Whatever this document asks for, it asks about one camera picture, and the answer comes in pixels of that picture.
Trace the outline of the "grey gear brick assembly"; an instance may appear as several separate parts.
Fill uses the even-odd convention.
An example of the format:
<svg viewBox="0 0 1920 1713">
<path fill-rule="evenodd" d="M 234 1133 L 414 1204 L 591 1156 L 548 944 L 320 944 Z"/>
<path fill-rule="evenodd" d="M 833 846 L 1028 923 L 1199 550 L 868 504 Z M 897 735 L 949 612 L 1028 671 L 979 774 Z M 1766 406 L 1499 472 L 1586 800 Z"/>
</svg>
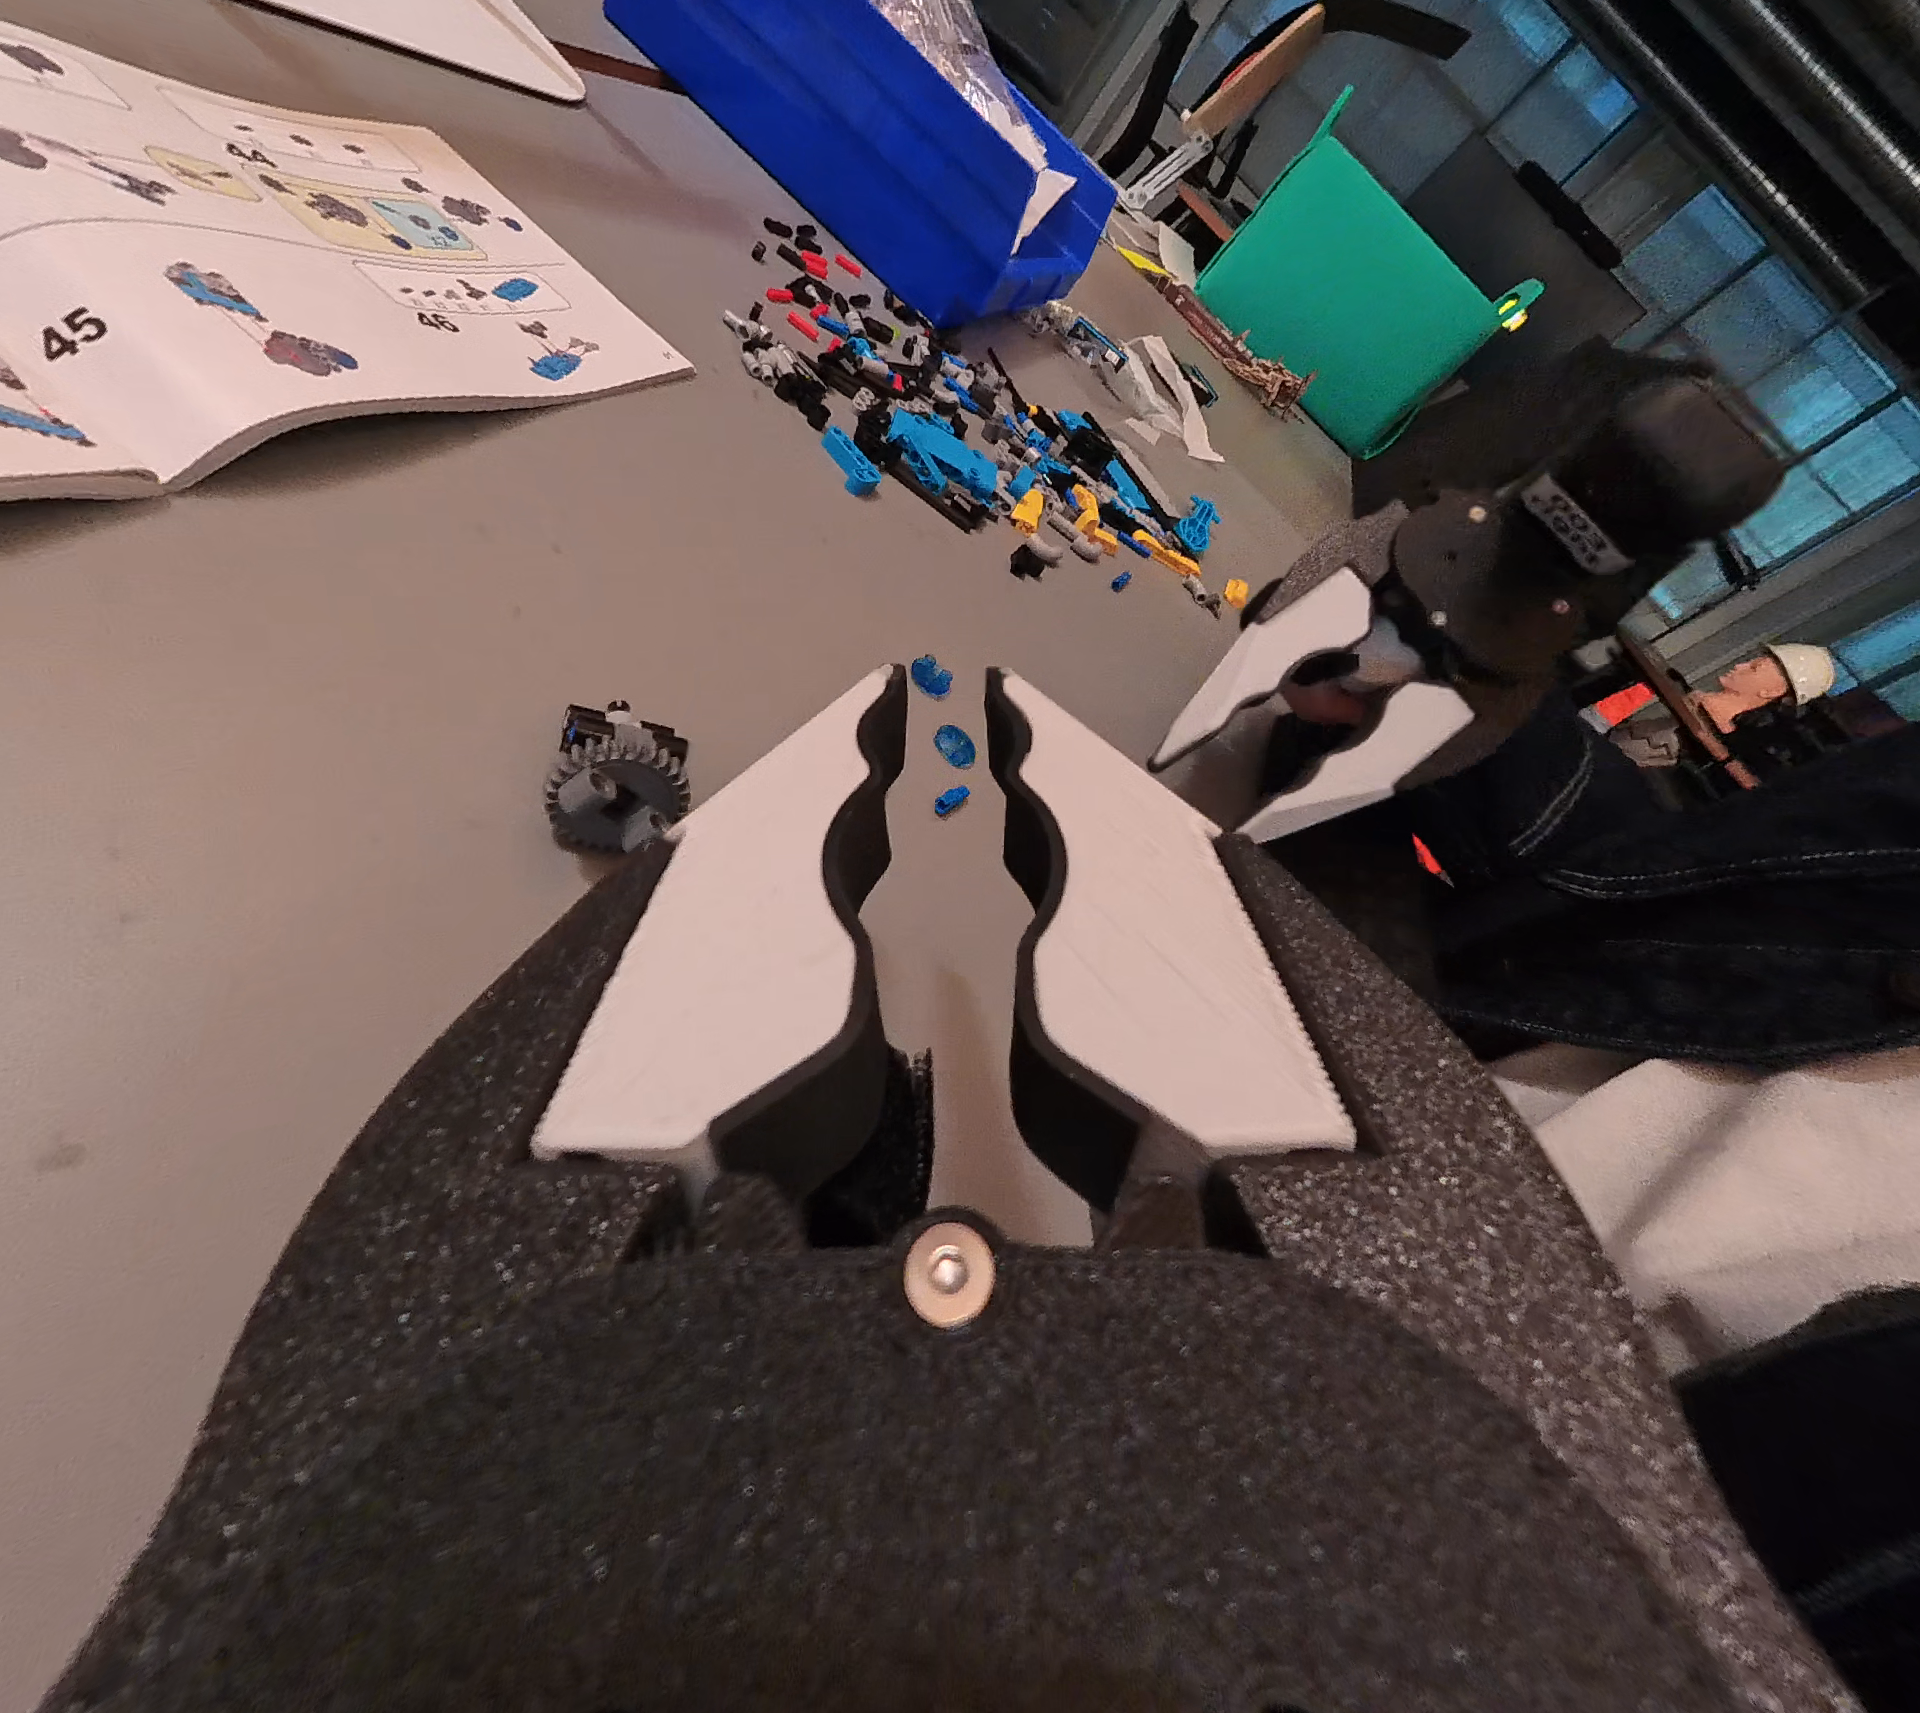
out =
<svg viewBox="0 0 1920 1713">
<path fill-rule="evenodd" d="M 628 701 L 569 701 L 543 819 L 559 847 L 628 859 L 670 835 L 687 819 L 687 735 L 638 717 Z"/>
</svg>

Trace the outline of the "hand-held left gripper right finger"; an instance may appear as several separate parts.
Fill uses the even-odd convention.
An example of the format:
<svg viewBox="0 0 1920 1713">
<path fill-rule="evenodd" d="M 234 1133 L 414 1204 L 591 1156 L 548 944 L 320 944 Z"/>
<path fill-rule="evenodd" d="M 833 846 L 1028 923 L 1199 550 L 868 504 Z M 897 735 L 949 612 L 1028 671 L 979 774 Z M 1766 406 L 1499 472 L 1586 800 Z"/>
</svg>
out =
<svg viewBox="0 0 1920 1713">
<path fill-rule="evenodd" d="M 1137 1168 L 1360 1154 L 1223 835 L 1028 673 L 985 673 L 1016 944 L 1010 1109 L 1095 1216 Z"/>
</svg>

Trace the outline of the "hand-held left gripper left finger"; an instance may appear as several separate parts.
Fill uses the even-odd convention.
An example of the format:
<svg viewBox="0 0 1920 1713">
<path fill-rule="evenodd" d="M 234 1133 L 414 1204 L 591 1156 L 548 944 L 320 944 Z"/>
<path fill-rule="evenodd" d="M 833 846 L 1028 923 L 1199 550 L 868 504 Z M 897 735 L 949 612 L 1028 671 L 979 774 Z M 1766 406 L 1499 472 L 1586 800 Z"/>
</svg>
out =
<svg viewBox="0 0 1920 1713">
<path fill-rule="evenodd" d="M 861 897 L 889 870 L 910 673 L 868 671 L 659 859 L 533 1122 L 533 1156 L 659 1164 L 815 1195 L 875 1135 L 889 1038 Z"/>
</svg>

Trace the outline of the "white shirt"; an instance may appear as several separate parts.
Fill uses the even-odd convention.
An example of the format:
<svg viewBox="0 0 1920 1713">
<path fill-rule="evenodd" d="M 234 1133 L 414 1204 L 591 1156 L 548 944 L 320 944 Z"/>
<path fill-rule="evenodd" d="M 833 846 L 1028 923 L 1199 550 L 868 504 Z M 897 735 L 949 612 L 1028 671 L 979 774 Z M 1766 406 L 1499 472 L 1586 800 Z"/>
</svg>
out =
<svg viewBox="0 0 1920 1713">
<path fill-rule="evenodd" d="M 1766 1348 L 1847 1294 L 1920 1286 L 1920 1053 L 1800 1073 L 1492 1065 L 1625 1275 L 1663 1373 Z"/>
</svg>

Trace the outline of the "black chair with wooden seat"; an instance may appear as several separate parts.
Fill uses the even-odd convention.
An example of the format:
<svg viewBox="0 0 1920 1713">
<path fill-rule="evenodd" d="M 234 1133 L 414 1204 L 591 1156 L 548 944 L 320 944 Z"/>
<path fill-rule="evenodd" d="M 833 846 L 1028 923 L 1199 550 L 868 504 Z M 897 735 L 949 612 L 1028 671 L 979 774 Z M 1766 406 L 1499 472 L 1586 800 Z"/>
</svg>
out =
<svg viewBox="0 0 1920 1713">
<path fill-rule="evenodd" d="M 1214 85 L 1199 106 L 1174 113 L 1182 141 L 1156 164 L 1114 180 L 1114 209 L 1131 223 L 1149 223 L 1174 194 L 1174 180 L 1199 174 L 1214 154 L 1214 141 L 1247 113 L 1260 113 L 1261 95 L 1277 95 L 1329 32 L 1389 37 L 1389 49 L 1414 49 L 1426 59 L 1449 59 L 1474 37 L 1474 24 L 1436 19 L 1426 9 L 1403 9 L 1403 0 L 1314 0 L 1314 9 L 1284 12 L 1284 19 L 1268 19 L 1214 72 Z"/>
</svg>

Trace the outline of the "building instruction booklet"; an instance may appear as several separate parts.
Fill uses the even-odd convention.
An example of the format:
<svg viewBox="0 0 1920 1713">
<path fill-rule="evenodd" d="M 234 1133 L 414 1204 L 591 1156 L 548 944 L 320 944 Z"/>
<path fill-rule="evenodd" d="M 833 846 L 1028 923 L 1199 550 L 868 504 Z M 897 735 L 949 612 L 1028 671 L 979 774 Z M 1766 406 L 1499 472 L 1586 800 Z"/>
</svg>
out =
<svg viewBox="0 0 1920 1713">
<path fill-rule="evenodd" d="M 287 430 L 687 372 L 444 134 L 0 24 L 0 504 L 156 504 Z"/>
</svg>

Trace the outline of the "blue plastic bin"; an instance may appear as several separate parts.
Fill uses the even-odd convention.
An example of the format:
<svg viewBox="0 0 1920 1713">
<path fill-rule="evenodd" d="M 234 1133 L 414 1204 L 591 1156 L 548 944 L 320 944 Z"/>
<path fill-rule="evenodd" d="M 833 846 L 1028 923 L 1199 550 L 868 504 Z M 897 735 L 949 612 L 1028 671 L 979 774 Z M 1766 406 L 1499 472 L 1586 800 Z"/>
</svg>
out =
<svg viewBox="0 0 1920 1713">
<path fill-rule="evenodd" d="M 1037 164 L 868 0 L 603 0 L 603 12 L 933 329 L 1046 306 L 1082 284 L 1114 209 L 1111 174 L 1024 106 L 1068 180 L 1024 230 Z"/>
</svg>

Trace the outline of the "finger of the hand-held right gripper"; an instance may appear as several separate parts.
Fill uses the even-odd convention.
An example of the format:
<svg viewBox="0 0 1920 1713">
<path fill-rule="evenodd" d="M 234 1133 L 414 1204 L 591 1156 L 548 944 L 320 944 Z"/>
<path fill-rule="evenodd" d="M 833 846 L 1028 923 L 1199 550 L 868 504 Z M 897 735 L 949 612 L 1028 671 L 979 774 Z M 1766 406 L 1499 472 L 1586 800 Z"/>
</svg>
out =
<svg viewBox="0 0 1920 1713">
<path fill-rule="evenodd" d="M 1349 569 L 1247 624 L 1223 661 L 1171 717 L 1161 743 L 1149 752 L 1149 770 L 1182 765 L 1240 711 L 1277 696 L 1299 673 L 1299 661 L 1344 654 L 1365 636 L 1368 636 L 1368 585 L 1360 585 Z"/>
<path fill-rule="evenodd" d="M 1379 711 L 1379 721 L 1329 752 L 1301 784 L 1260 800 L 1240 835 L 1277 846 L 1314 825 L 1349 819 L 1382 800 L 1426 754 L 1436 754 L 1474 721 L 1474 701 L 1436 682 L 1399 682 Z"/>
</svg>

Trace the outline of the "dark denim jacket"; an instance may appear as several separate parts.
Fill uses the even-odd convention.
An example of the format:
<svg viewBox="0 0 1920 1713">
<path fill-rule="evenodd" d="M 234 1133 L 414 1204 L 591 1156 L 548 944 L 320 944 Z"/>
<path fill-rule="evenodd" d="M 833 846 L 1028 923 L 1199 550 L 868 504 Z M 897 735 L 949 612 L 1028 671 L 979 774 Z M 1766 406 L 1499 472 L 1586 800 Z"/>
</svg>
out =
<svg viewBox="0 0 1920 1713">
<path fill-rule="evenodd" d="M 1920 1706 L 1920 1294 L 1669 1375 L 1744 1545 L 1876 1713 Z"/>
</svg>

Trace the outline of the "figure with white helmet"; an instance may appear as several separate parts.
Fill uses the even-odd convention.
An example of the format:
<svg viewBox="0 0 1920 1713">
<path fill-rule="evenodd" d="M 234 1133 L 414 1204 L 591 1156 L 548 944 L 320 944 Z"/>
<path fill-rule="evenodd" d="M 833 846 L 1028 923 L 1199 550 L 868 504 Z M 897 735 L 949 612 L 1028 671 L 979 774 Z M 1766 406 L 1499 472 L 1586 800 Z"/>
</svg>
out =
<svg viewBox="0 0 1920 1713">
<path fill-rule="evenodd" d="M 1697 696 L 1697 711 L 1728 735 L 1742 717 L 1805 711 L 1805 701 L 1831 696 L 1831 673 L 1841 673 L 1831 647 L 1766 645 L 1760 654 L 1719 671 L 1719 682 Z"/>
</svg>

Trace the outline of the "brown wooden model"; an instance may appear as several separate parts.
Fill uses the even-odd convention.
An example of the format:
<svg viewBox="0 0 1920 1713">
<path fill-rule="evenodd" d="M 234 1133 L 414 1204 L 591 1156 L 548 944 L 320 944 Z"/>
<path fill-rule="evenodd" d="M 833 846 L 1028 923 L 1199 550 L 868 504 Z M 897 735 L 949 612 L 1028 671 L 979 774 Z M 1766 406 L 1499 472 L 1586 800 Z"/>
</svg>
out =
<svg viewBox="0 0 1920 1713">
<path fill-rule="evenodd" d="M 1299 406 L 1314 372 L 1288 372 L 1277 357 L 1248 357 L 1174 271 L 1149 271 L 1161 306 L 1212 351 L 1212 359 L 1260 397 L 1260 406 Z"/>
</svg>

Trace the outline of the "pile of small brick pieces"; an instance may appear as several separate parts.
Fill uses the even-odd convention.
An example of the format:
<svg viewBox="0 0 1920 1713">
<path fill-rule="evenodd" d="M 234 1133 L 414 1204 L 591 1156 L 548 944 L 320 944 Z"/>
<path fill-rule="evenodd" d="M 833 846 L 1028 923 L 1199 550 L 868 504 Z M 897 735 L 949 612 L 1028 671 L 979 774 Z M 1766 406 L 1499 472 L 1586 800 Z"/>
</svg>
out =
<svg viewBox="0 0 1920 1713">
<path fill-rule="evenodd" d="M 1204 612 L 1247 612 L 1248 585 L 1204 585 L 1214 533 L 1212 492 L 1174 492 L 1146 445 L 1156 417 L 1114 430 L 1087 406 L 1046 406 L 995 351 L 971 357 L 900 291 L 868 285 L 861 261 L 815 223 L 762 217 L 751 261 L 766 285 L 724 306 L 753 387 L 802 417 L 833 464 L 843 492 L 910 490 L 949 531 L 1010 531 L 1010 574 L 1058 562 L 1156 562 Z"/>
</svg>

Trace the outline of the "green felt bag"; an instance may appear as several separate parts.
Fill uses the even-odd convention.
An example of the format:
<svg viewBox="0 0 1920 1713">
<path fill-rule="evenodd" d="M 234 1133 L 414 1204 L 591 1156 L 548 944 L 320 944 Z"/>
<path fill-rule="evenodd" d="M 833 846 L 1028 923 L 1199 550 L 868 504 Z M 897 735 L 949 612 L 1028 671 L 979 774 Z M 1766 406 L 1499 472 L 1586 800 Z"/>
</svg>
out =
<svg viewBox="0 0 1920 1713">
<path fill-rule="evenodd" d="M 1368 464 L 1492 332 L 1523 318 L 1542 284 L 1492 300 L 1329 134 L 1344 103 L 1349 85 L 1189 291 L 1248 357 L 1284 359 L 1301 417 Z"/>
</svg>

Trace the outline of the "crumpled white plastic bag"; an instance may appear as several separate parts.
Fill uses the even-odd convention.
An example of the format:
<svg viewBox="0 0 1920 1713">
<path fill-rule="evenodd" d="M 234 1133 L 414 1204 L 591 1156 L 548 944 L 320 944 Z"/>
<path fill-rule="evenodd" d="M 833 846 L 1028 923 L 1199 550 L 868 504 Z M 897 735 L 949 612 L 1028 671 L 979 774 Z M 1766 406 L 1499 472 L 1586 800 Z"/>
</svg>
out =
<svg viewBox="0 0 1920 1713">
<path fill-rule="evenodd" d="M 1121 343 L 1121 366 L 1111 372 L 1111 387 L 1121 401 L 1121 430 L 1146 445 L 1174 444 L 1189 464 L 1223 468 L 1223 452 L 1212 445 L 1204 406 L 1189 397 L 1189 372 L 1156 332 Z"/>
</svg>

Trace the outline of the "small grey blue brick assembly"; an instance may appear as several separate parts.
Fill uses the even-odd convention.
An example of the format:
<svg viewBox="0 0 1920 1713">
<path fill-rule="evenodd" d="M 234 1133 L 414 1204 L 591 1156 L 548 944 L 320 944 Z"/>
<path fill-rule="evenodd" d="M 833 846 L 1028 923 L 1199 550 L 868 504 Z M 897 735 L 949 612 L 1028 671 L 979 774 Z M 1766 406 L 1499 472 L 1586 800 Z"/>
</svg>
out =
<svg viewBox="0 0 1920 1713">
<path fill-rule="evenodd" d="M 1058 343 L 1063 357 L 1078 357 L 1095 372 L 1131 366 L 1131 351 L 1111 343 L 1087 312 L 1078 312 L 1068 300 L 1046 300 L 1016 312 L 1037 343 Z"/>
</svg>

